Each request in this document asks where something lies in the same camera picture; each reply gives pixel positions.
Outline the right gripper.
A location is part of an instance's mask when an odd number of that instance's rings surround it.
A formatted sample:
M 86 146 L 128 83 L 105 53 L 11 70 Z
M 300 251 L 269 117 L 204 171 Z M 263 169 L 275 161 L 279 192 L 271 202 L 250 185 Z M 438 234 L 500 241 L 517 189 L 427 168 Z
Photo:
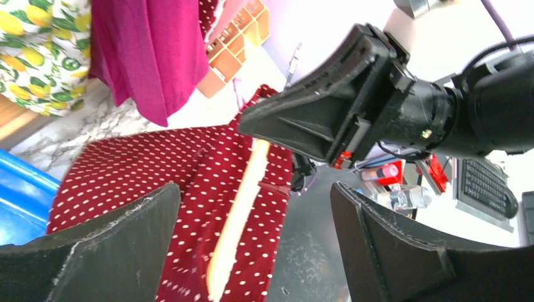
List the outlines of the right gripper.
M 238 131 L 337 169 L 375 144 L 413 148 L 423 159 L 455 123 L 455 91 L 418 79 L 410 58 L 391 33 L 355 25 L 316 70 L 245 109 Z

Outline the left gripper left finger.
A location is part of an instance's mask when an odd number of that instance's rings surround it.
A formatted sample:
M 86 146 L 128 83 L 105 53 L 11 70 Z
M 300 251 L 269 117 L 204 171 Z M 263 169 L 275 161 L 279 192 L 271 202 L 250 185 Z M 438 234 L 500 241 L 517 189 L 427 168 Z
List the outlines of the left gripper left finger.
M 180 207 L 168 183 L 107 214 L 1 247 L 2 301 L 154 301 Z

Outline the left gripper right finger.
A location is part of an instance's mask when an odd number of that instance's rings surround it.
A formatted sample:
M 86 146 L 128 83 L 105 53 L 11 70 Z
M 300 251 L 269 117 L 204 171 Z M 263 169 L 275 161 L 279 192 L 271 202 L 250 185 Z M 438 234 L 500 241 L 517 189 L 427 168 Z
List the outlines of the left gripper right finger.
M 532 301 L 533 247 L 441 232 L 342 182 L 330 192 L 353 301 Z

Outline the dark red polka-dot skirt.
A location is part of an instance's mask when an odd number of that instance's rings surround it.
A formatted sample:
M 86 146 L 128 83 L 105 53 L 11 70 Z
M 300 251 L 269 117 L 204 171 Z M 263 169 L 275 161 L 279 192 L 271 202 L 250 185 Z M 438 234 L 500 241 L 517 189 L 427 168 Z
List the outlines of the dark red polka-dot skirt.
M 169 183 L 181 207 L 156 301 L 207 301 L 207 265 L 228 217 L 253 139 L 221 126 L 156 131 L 86 145 L 54 199 L 54 233 L 125 206 Z M 292 154 L 271 146 L 261 189 L 241 235 L 223 301 L 264 301 L 273 276 L 292 180 Z

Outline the orange wavy hanger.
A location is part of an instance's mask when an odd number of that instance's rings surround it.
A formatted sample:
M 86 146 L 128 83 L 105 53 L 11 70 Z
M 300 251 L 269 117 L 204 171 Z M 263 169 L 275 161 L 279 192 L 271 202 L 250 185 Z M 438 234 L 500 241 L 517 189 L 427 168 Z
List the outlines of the orange wavy hanger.
M 265 174 L 269 149 L 270 143 L 265 140 L 253 143 L 241 183 L 207 268 L 206 283 L 210 301 L 220 301 L 224 294 L 236 260 L 237 246 L 259 192 L 259 182 Z

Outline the lemon print skirt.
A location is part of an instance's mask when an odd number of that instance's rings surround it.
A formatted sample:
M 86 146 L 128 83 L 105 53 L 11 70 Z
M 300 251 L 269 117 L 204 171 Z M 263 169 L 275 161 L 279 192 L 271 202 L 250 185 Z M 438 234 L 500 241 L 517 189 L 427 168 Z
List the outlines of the lemon print skirt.
M 1 94 L 45 116 L 84 106 L 91 1 L 1 1 Z

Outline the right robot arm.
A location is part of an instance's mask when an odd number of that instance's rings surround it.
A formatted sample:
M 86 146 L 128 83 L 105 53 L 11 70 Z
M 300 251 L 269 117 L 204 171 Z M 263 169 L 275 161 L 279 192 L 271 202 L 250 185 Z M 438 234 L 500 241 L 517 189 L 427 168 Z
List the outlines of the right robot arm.
M 356 24 L 338 49 L 287 90 L 242 112 L 238 130 L 336 168 L 353 167 L 377 142 L 460 158 L 533 148 L 533 53 L 482 51 L 438 82 L 407 69 L 388 32 Z

